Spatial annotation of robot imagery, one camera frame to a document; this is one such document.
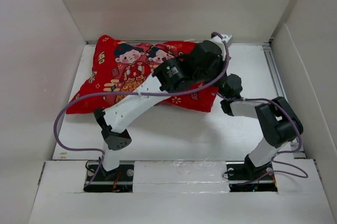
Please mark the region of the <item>red cartoon print pillowcase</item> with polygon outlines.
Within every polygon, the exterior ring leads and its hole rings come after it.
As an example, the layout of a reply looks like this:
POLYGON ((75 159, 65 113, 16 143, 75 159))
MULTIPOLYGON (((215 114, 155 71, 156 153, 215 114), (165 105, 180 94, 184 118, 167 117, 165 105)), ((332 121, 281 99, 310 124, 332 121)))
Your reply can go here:
POLYGON ((191 52, 195 45, 187 41, 131 45, 107 35, 101 36, 93 55, 92 75, 73 99, 98 92, 118 92, 119 95, 81 100, 68 108, 66 113, 87 114, 97 108, 109 108, 125 98, 122 92, 132 92, 139 87, 161 63, 191 52))

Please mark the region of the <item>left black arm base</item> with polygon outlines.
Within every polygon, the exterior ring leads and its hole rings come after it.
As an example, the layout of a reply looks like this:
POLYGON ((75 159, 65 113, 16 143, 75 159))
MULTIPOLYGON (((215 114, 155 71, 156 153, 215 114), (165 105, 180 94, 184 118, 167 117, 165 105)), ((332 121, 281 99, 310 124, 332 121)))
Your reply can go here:
POLYGON ((100 167, 96 176, 99 160, 88 160, 85 164, 86 178, 83 190, 92 193, 129 193, 133 191, 134 165, 133 161, 122 161, 120 166, 106 172, 100 167))

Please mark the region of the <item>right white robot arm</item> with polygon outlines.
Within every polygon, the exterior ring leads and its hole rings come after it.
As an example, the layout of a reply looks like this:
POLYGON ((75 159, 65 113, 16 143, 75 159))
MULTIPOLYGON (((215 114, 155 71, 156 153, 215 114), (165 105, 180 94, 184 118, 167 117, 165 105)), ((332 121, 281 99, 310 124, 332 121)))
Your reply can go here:
POLYGON ((222 98, 221 108, 229 116, 244 116, 257 119, 262 131, 262 140, 244 159, 239 174, 248 179, 257 179, 266 170, 284 145, 299 139, 303 125, 288 101, 277 96, 271 100, 245 99, 241 96, 242 80, 231 74, 215 84, 222 98))

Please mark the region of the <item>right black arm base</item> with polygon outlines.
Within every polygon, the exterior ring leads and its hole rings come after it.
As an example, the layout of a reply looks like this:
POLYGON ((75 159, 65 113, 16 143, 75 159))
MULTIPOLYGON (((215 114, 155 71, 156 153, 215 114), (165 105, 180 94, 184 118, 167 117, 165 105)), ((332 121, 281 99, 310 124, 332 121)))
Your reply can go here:
POLYGON ((222 177, 229 183, 230 192, 277 192, 271 162, 256 168, 248 157, 244 161, 227 161, 222 177))

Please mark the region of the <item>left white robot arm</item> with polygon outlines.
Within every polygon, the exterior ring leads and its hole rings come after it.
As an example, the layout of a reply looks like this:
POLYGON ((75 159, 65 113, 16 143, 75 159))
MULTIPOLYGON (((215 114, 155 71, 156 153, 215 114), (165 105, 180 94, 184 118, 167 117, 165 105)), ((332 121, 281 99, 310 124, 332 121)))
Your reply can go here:
POLYGON ((170 96, 192 94, 192 88, 202 83, 212 86, 225 75, 228 65, 228 44, 215 36, 197 43, 188 55, 169 59, 160 64, 135 91, 114 106, 94 112, 105 142, 99 174, 106 180, 116 177, 120 166, 118 151, 129 146, 132 139, 127 127, 145 111, 170 96))

